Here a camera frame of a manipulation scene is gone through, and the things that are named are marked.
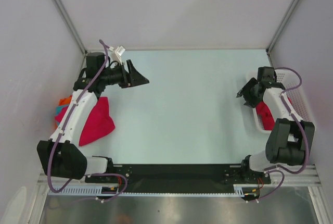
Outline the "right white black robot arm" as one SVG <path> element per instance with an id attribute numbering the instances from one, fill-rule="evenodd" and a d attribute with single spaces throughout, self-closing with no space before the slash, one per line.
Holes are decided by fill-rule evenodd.
<path id="1" fill-rule="evenodd" d="M 308 165 L 315 125 L 305 121 L 293 108 L 287 96 L 289 90 L 278 82 L 273 67 L 260 67 L 257 77 L 251 78 L 236 95 L 250 108 L 264 103 L 274 119 L 265 150 L 248 155 L 241 162 L 240 177 L 246 183 L 252 183 L 259 173 L 297 175 Z"/>

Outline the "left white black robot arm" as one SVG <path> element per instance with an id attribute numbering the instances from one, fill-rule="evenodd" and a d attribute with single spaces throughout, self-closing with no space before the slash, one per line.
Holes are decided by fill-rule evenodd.
<path id="1" fill-rule="evenodd" d="M 86 67 L 74 84 L 72 99 L 55 132 L 47 141 L 39 141 L 37 153 L 48 178 L 82 179 L 97 174 L 103 182 L 111 181 L 115 169 L 108 158 L 86 156 L 79 149 L 79 139 L 88 116 L 107 86 L 132 88 L 148 84 L 131 60 L 119 63 L 102 52 L 92 52 L 86 57 Z"/>

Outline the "white perforated plastic basket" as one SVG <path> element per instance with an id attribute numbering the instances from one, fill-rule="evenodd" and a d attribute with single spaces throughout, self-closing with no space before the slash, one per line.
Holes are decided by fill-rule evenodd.
<path id="1" fill-rule="evenodd" d="M 293 88 L 299 84 L 298 76 L 287 69 L 278 69 L 276 70 L 276 78 L 277 82 L 282 83 L 286 89 Z M 302 117 L 304 121 L 313 122 L 314 119 L 312 116 L 312 112 L 310 110 L 309 104 L 305 97 L 305 93 L 303 91 L 303 87 L 300 86 L 297 89 L 289 90 L 285 93 L 286 97 L 290 101 L 290 104 L 293 106 L 295 112 Z M 271 111 L 272 116 L 277 117 L 277 113 L 272 113 L 270 105 L 264 102 Z M 256 109 L 253 109 L 254 123 L 257 130 L 261 133 L 269 134 L 271 131 L 267 131 L 263 129 L 263 123 L 260 117 L 257 115 Z"/>

